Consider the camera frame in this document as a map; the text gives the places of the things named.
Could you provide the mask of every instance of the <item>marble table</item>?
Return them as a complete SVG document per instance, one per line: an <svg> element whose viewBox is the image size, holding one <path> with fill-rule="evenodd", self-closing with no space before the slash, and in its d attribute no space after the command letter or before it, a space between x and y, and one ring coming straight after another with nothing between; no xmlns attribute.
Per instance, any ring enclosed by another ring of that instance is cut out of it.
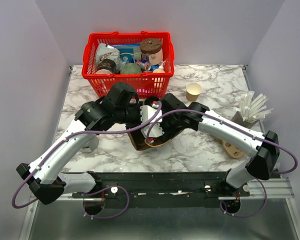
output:
<svg viewBox="0 0 300 240"><path fill-rule="evenodd" d="M58 130L59 137L81 105L95 101L98 96L81 75L82 66L74 66L66 93ZM173 93L187 106L186 85L198 82L203 92L198 102L221 116L231 119L238 98L248 91L241 66L238 65L176 65L167 93ZM115 124L109 131L124 130ZM253 130L260 131L256 124ZM64 167L64 172L193 172L227 171L247 159L232 159L221 143L207 133L184 130L167 144L136 151L127 134L100 135L97 150L78 152Z"/></svg>

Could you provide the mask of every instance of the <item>red basket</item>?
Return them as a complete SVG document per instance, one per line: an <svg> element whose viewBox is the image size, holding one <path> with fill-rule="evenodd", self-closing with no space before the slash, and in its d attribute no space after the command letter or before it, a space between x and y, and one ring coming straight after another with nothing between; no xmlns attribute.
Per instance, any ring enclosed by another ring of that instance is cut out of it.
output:
<svg viewBox="0 0 300 240"><path fill-rule="evenodd" d="M97 66L95 56L100 43L105 44L132 44L140 43L143 39L157 38L162 42L163 60L165 60L165 73L141 74L95 74ZM171 43L168 32L146 32L141 33L119 33L102 32L92 33L83 54L82 76L87 79L99 97L107 95L113 84L125 82L136 90L139 98L144 99L150 96L162 97L168 87L170 78L174 75L174 47Z"/></svg>

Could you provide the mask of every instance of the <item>gray wall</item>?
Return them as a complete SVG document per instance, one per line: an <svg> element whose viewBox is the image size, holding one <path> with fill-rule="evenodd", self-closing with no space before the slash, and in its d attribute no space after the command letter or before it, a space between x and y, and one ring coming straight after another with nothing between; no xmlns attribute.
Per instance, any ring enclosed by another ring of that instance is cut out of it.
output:
<svg viewBox="0 0 300 240"><path fill-rule="evenodd" d="M248 66L251 88L269 96L273 114L265 127L296 153L299 167L288 176L300 215L300 0L286 0ZM281 170L293 160L281 153Z"/></svg>
<svg viewBox="0 0 300 240"><path fill-rule="evenodd" d="M15 169L52 143L68 71L36 3L0 1L0 240L19 239L25 210L11 206ZM29 196L24 189L17 202Z"/></svg>
<svg viewBox="0 0 300 240"><path fill-rule="evenodd" d="M142 30L170 32L177 64L247 64L283 1L36 0L70 64L90 33Z"/></svg>

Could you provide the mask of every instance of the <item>brown lid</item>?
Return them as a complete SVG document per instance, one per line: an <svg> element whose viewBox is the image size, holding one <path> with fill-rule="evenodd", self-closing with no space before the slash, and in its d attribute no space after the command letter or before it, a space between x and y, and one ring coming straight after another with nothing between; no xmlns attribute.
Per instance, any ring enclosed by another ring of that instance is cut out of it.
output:
<svg viewBox="0 0 300 240"><path fill-rule="evenodd" d="M158 38L147 38L140 43L143 54L156 54L162 49L162 44Z"/></svg>

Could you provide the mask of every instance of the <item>green yarn ball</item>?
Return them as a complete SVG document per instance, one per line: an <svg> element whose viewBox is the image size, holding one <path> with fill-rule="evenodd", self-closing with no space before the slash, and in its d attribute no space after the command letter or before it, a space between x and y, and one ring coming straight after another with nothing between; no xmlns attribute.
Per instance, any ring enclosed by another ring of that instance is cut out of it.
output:
<svg viewBox="0 0 300 240"><path fill-rule="evenodd" d="M120 74L141 74L141 73L142 73L141 68L138 65L131 62L125 64L120 70Z"/></svg>

